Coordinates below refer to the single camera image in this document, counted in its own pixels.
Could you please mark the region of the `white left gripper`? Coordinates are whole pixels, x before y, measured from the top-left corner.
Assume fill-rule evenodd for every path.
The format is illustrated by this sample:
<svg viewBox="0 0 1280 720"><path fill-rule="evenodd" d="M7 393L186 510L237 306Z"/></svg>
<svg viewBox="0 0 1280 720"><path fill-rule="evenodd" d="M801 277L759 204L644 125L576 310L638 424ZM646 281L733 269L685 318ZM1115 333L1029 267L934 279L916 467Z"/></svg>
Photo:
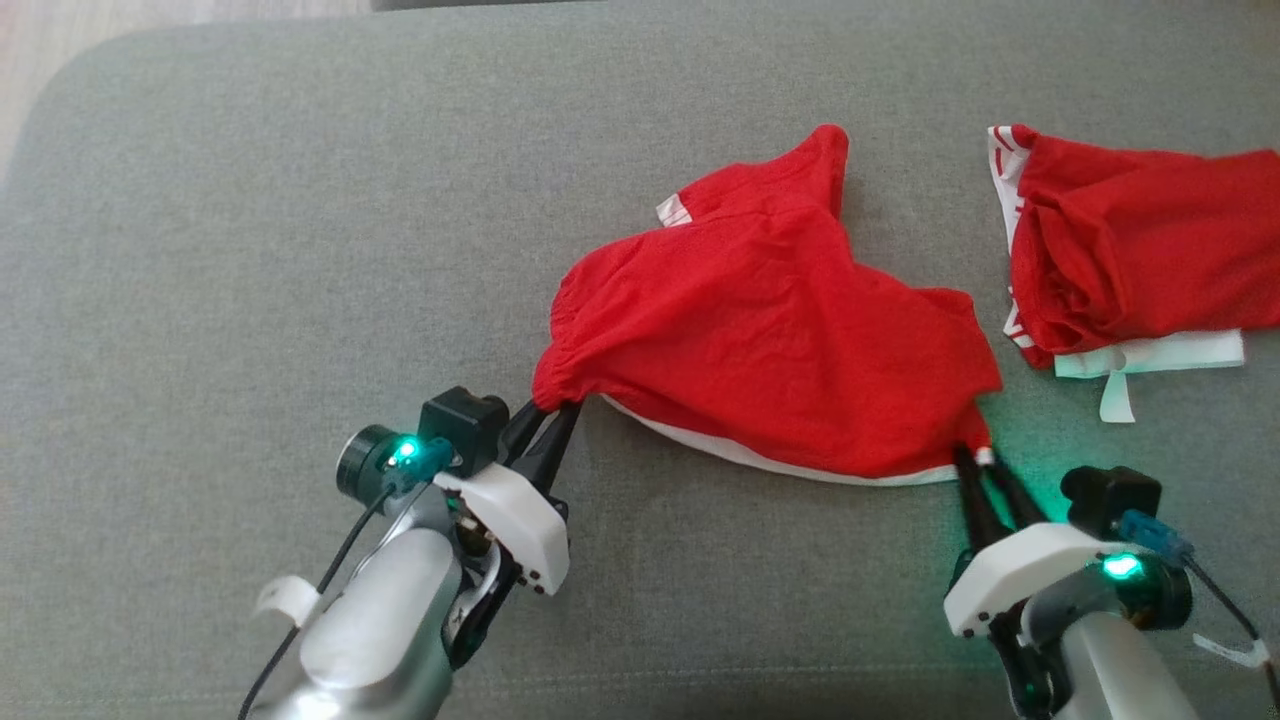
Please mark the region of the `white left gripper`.
<svg viewBox="0 0 1280 720"><path fill-rule="evenodd" d="M530 400L499 434L500 465L492 464L466 479L448 471L433 478L435 486L461 497L467 511L524 569L527 582L545 594L557 594L570 571L567 525L547 497L581 409L581 404L563 404L547 420L548 414ZM517 459L520 474L504 468Z"/></svg>

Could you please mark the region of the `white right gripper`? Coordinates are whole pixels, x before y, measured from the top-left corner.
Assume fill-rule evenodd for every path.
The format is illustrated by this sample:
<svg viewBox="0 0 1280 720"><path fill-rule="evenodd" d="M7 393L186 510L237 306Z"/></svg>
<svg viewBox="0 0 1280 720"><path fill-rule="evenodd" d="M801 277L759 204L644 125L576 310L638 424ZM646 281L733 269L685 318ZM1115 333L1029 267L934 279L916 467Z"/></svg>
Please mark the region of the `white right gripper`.
<svg viewBox="0 0 1280 720"><path fill-rule="evenodd" d="M969 551L975 553L943 598L955 637L988 635L997 615L1053 583L1101 557L1138 552L1133 543L1098 539L1066 523L1047 523L1048 515L1023 479L992 448L955 445L952 462ZM1014 534L987 493L987 477L1004 497L1018 530Z"/></svg>

